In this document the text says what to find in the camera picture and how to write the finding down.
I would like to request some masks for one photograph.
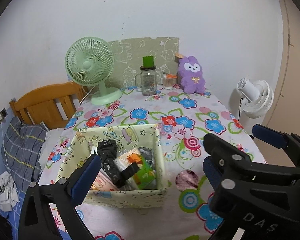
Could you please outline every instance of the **white fan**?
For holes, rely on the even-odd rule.
[[[245,97],[241,107],[249,118],[254,119],[265,115],[273,103],[273,90],[265,80],[251,83],[249,79],[242,78],[237,89]]]

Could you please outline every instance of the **storage box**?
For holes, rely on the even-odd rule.
[[[157,124],[79,129],[70,143],[56,180],[61,177],[68,178],[76,168],[80,168],[88,159],[91,147],[98,146],[99,141],[106,139],[114,139],[117,142],[118,149],[121,150],[131,150],[141,146],[152,149],[157,189],[132,191],[89,190],[84,202],[122,208],[162,206],[167,193],[168,179],[164,168],[160,131]]]

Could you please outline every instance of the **green package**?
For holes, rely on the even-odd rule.
[[[151,183],[155,179],[155,173],[153,169],[150,168],[149,164],[146,163],[142,155],[139,155],[139,157],[142,160],[142,165],[138,165],[140,170],[136,174],[134,174],[132,178],[139,189],[144,189],[149,183]]]

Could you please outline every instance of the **electrical outlet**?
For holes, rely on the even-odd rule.
[[[8,115],[8,113],[7,113],[5,108],[0,111],[0,124],[1,124],[2,120],[5,119],[5,117],[7,115]]]

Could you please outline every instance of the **green desk fan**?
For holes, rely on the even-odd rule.
[[[106,41],[96,37],[79,39],[68,50],[65,65],[68,75],[79,85],[99,85],[99,92],[91,97],[93,105],[109,104],[122,96],[119,89],[105,85],[114,65],[114,54]]]

